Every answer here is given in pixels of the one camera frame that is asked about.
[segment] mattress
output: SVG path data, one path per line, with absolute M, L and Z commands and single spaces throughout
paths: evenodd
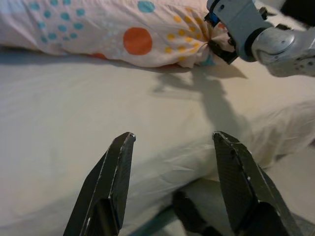
M 315 138 L 314 78 L 275 78 L 240 59 L 141 69 L 1 50 L 0 72 L 2 236 L 62 235 L 86 175 L 126 131 L 137 141 L 121 235 L 216 173 L 213 131 L 240 139 L 263 167 Z

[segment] white fabric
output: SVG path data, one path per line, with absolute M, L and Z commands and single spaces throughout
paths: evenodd
M 1 236 L 62 235 L 84 178 L 126 131 L 137 142 L 121 235 L 215 173 L 214 130 L 262 166 L 315 138 L 314 78 L 275 78 L 258 63 L 143 70 L 0 51 L 0 71 Z

